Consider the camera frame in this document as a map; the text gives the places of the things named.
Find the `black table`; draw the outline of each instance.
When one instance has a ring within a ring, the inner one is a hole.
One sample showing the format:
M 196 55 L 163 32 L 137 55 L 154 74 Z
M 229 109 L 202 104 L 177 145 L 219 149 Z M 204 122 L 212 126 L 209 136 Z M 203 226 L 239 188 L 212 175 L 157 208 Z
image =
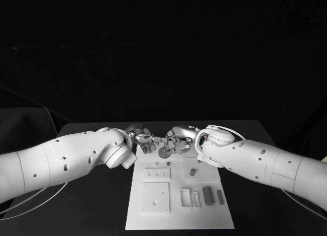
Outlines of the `black table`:
M 125 128 L 132 122 L 73 123 L 60 130 L 59 136 L 96 131 L 102 127 Z M 209 124 L 236 130 L 246 139 L 274 145 L 274 141 L 253 120 L 145 122 L 155 136 L 164 137 L 176 125 L 204 128 Z M 269 186 L 219 169 L 235 230 L 125 231 L 132 167 L 108 169 L 95 167 L 89 175 L 68 183 L 57 196 L 36 210 L 20 217 L 1 221 L 0 236 L 10 235 L 327 235 L 327 222 L 304 209 Z M 29 202 L 13 209 L 4 218 L 37 206 L 63 185 L 47 188 Z M 36 192 L 14 200 L 21 202 Z

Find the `cable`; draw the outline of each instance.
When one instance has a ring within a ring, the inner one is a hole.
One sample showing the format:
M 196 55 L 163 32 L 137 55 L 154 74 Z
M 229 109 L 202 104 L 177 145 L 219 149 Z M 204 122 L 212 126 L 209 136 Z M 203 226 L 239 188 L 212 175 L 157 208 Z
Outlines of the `cable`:
M 32 210 L 34 210 L 34 209 L 39 208 L 43 204 L 46 204 L 46 203 L 50 201 L 50 199 L 57 195 L 57 193 L 60 192 L 60 190 L 59 190 L 59 191 L 53 194 L 53 196 L 52 196 L 40 205 L 37 205 Z M 1 221 L 1 220 L 8 220 L 8 219 L 11 219 L 11 218 L 14 218 L 14 217 L 17 217 L 17 216 L 20 216 L 20 215 L 24 215 L 24 214 L 26 214 L 27 212 L 30 212 L 32 210 L 26 211 L 24 213 L 21 213 L 21 214 L 19 214 L 19 215 L 10 217 L 10 218 L 0 219 L 0 221 Z
M 6 209 L 4 211 L 0 212 L 0 214 L 3 214 L 4 212 L 7 212 L 8 210 L 14 209 L 16 207 L 19 207 L 24 202 L 27 202 L 42 191 L 45 191 L 46 188 L 43 188 L 29 199 L 26 199 L 23 202 L 20 202 L 19 204 L 16 204 L 13 207 L 10 207 L 8 209 Z
M 314 210 L 311 210 L 307 206 L 304 206 L 294 198 L 292 200 L 304 207 L 307 208 L 312 213 L 315 213 L 324 220 L 327 220 L 325 217 L 323 217 Z
M 243 140 L 245 140 L 245 137 L 236 132 L 233 131 L 232 129 L 226 128 L 226 127 L 222 127 L 222 126 L 217 126 L 217 125 L 213 125 L 215 127 L 219 127 L 230 132 L 233 132 Z M 327 218 L 324 216 L 321 216 L 314 210 L 311 210 L 304 204 L 301 204 L 295 199 L 294 197 L 284 191 L 284 193 L 291 197 L 291 199 L 304 207 L 307 208 L 312 213 L 315 213 L 324 220 L 327 220 Z

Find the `robotic hand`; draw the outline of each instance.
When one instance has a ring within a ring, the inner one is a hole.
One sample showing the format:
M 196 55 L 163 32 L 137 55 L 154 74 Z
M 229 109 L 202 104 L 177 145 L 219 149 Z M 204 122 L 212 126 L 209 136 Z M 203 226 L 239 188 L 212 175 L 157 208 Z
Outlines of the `robotic hand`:
M 167 133 L 174 147 L 160 149 L 160 157 L 184 153 L 194 145 L 197 160 L 226 168 L 252 181 L 276 187 L 310 200 L 327 211 L 327 163 L 292 154 L 245 138 L 238 141 L 230 132 L 209 125 L 200 130 L 176 126 Z
M 130 168 L 137 160 L 132 143 L 144 153 L 166 142 L 141 124 L 124 130 L 102 128 L 62 136 L 27 150 L 0 155 L 0 203 L 37 189 L 89 174 L 96 165 Z

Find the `metal hand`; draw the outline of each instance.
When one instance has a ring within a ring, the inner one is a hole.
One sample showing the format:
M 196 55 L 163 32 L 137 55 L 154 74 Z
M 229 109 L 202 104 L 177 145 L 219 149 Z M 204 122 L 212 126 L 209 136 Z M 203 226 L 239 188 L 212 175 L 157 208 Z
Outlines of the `metal hand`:
M 140 123 L 131 124 L 124 130 L 128 132 L 132 143 L 140 145 L 144 154 L 157 150 L 155 145 L 158 146 L 160 142 L 167 142 L 166 139 L 155 137 L 153 132 Z
M 193 126 L 178 125 L 167 132 L 164 147 L 158 150 L 158 156 L 168 158 L 171 154 L 186 153 L 190 150 L 190 144 L 196 141 L 196 136 L 200 129 Z M 168 141 L 173 142 L 174 147 L 168 148 Z

